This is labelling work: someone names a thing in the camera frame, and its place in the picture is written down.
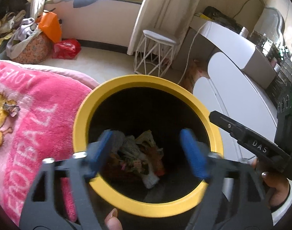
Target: orange bag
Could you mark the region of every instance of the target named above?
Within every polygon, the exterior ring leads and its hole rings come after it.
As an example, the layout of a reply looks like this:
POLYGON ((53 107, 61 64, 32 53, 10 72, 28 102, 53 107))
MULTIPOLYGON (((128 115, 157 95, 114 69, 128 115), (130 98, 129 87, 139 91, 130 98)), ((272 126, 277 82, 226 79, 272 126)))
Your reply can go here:
POLYGON ((39 17, 36 22, 39 23, 39 29, 43 31, 53 43, 57 43, 61 40, 62 30, 58 22, 58 16, 55 13, 43 12, 43 15, 39 17))

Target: yellow trash can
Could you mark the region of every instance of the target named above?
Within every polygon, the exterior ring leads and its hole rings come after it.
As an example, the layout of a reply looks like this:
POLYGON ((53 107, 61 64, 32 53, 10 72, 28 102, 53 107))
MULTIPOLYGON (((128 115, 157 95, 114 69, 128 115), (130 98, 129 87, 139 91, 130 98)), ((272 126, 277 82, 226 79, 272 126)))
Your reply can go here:
POLYGON ((162 218, 179 215, 202 199, 206 183, 193 177, 179 142, 183 128, 194 131, 200 142, 223 155, 217 126, 210 123, 209 111, 191 93, 168 80, 128 75, 109 80, 94 89, 83 101, 73 129, 75 152, 85 151, 105 129, 138 137, 151 130, 163 148, 166 169, 159 185, 160 195, 150 196, 142 183, 125 184, 98 176, 92 188, 112 206, 140 217, 162 218))

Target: trash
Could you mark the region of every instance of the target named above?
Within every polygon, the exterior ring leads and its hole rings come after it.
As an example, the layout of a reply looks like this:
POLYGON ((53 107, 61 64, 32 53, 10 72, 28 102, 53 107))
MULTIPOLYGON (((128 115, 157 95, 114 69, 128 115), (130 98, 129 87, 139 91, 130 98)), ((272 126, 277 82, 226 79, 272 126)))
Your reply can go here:
POLYGON ((206 61, 191 60, 180 86, 193 93, 195 83, 201 77, 210 78, 208 74, 208 63, 206 61))
POLYGON ((15 117, 20 111, 19 105, 16 104, 4 103, 2 109, 8 112, 11 117, 15 117))
POLYGON ((137 139, 136 143, 141 145, 140 149, 145 153, 153 166, 154 173, 157 176, 163 176, 165 169, 162 158, 164 156, 163 149, 159 149, 156 145, 150 130, 143 132, 137 139))
POLYGON ((112 136, 112 153, 115 155, 125 141, 126 136, 121 131, 114 131, 114 134, 112 136))
POLYGON ((9 33, 12 29, 17 28, 26 15, 24 10, 20 11, 17 15, 15 13, 7 13, 1 20, 0 20, 0 35, 4 33, 9 33))
MULTIPOLYGON (((112 139, 113 148, 106 166, 109 172, 105 172, 111 179, 119 178, 119 171, 132 173, 142 179, 145 187, 151 189, 165 174, 162 163, 163 149, 159 149, 153 139, 151 131, 145 131, 137 139, 127 136, 121 131, 115 131, 112 139)), ((127 182, 135 180, 127 176, 127 182)))
POLYGON ((53 59, 73 59, 81 51, 80 43, 75 39, 60 41, 53 46, 53 59))

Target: hand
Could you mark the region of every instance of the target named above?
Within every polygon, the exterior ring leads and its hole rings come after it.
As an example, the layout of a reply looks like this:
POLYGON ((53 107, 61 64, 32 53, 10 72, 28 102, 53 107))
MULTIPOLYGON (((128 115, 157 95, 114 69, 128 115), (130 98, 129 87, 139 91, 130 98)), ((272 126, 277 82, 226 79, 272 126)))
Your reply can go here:
POLYGON ((117 219, 117 209, 113 209, 104 220, 109 230, 123 230, 119 219, 117 219))
MULTIPOLYGON (((253 168, 256 168, 257 159, 251 165, 253 168)), ((270 207, 276 207, 283 203, 289 194, 290 184, 288 179, 281 173, 271 172, 263 172, 262 178, 269 187, 276 189, 274 195, 270 198, 270 207)))

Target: white floor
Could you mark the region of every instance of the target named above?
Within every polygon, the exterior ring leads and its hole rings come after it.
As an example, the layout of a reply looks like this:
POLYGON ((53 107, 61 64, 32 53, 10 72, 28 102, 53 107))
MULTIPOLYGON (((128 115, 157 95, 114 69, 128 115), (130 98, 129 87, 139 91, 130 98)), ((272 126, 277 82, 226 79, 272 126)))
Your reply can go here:
MULTIPOLYGON (((115 77, 134 74, 133 61, 134 57, 127 54, 82 47, 74 60, 48 58, 40 64, 76 70, 103 83, 115 77)), ((169 69, 164 78, 178 83, 181 76, 181 72, 169 69)))

